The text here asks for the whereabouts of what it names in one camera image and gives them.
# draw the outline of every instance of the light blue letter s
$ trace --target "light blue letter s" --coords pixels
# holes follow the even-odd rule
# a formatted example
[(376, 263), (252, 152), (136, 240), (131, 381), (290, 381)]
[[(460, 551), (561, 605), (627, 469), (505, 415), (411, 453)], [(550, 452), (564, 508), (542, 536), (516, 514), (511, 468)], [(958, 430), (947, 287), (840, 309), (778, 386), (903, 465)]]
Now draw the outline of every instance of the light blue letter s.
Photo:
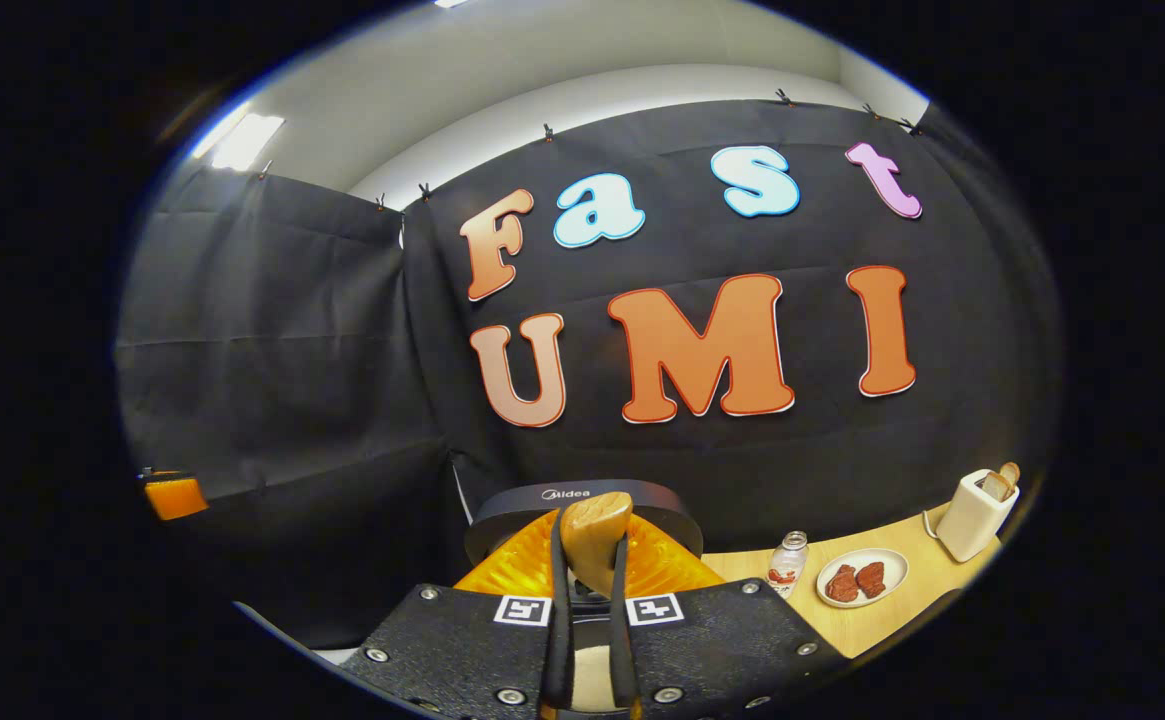
[(743, 218), (785, 216), (800, 204), (800, 186), (786, 169), (788, 160), (762, 144), (725, 147), (711, 158), (715, 177), (736, 186), (723, 191), (723, 202)]

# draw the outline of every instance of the ceiling light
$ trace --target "ceiling light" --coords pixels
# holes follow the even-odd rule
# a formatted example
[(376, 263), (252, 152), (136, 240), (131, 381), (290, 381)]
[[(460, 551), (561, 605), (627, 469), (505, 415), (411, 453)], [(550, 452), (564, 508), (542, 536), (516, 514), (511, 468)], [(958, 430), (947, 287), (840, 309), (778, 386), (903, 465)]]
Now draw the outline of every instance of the ceiling light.
[(200, 158), (205, 151), (209, 151), (210, 147), (216, 144), (218, 140), (223, 140), (223, 137), (226, 136), (226, 133), (235, 129), (240, 119), (243, 118), (243, 112), (248, 108), (249, 104), (243, 103), (239, 106), (239, 108), (232, 110), (230, 114), (221, 120), (218, 120), (217, 125), (213, 126), (213, 129), (209, 130), (209, 134), (199, 141), (199, 144), (196, 146), (193, 150), (190, 151), (190, 156), (192, 156), (192, 158)]
[(231, 168), (240, 170), (240, 172), (249, 169), (253, 160), (257, 158), (257, 153), (262, 151), (262, 147), (268, 140), (271, 140), (271, 135), (275, 135), (275, 130), (280, 129), (282, 123), (284, 123), (284, 118), (254, 115), (253, 113), (243, 115), (243, 120), (240, 120), (235, 129), (217, 147), (217, 151), (213, 154), (213, 167)]

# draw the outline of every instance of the white toaster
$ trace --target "white toaster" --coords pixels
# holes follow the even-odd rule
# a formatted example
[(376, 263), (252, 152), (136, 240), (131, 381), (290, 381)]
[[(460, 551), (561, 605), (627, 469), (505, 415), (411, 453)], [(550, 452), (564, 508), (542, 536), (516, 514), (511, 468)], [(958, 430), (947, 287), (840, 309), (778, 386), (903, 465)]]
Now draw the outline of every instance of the white toaster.
[(972, 556), (983, 551), (986, 543), (995, 536), (1000, 527), (1012, 510), (1021, 488), (1014, 488), (1012, 495), (1004, 501), (986, 495), (977, 487), (979, 480), (986, 478), (989, 470), (979, 470), (965, 475), (956, 487), (956, 495), (951, 499), (951, 507), (942, 521), (938, 523), (935, 534), (951, 556), (956, 562), (969, 560)]

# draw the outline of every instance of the wooden table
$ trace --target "wooden table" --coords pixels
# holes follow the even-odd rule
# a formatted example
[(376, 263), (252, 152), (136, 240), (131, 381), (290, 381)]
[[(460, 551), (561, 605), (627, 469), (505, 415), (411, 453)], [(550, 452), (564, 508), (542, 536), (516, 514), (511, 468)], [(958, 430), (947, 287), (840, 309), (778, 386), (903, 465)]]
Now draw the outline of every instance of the wooden table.
[[(951, 503), (929, 511), (931, 528), (938, 528), (938, 520), (946, 514), (948, 504)], [(853, 609), (826, 605), (814, 588), (822, 566), (846, 552), (862, 548), (888, 548), (905, 555), (910, 564), (906, 581), (871, 605)], [(809, 543), (809, 564), (800, 579), (796, 580), (788, 602), (843, 657), (857, 657), (910, 623), (947, 591), (969, 584), (998, 550), (1000, 538), (993, 537), (990, 544), (968, 562), (954, 562), (941, 542), (924, 532), (922, 516), (915, 515), (913, 518), (866, 532)], [(732, 583), (743, 578), (764, 578), (771, 555), (772, 548), (747, 552), (713, 552), (702, 555), (702, 562)]]

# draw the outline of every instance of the white ceiling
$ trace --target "white ceiling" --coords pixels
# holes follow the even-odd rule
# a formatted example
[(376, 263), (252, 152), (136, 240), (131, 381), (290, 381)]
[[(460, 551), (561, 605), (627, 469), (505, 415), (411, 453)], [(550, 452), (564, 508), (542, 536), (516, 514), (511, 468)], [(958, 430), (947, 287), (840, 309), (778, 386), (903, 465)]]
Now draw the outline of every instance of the white ceiling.
[(428, 1), (312, 52), (250, 99), (285, 119), (259, 164), (350, 191), (409, 146), (570, 78), (700, 63), (841, 79), (839, 45), (741, 0)]

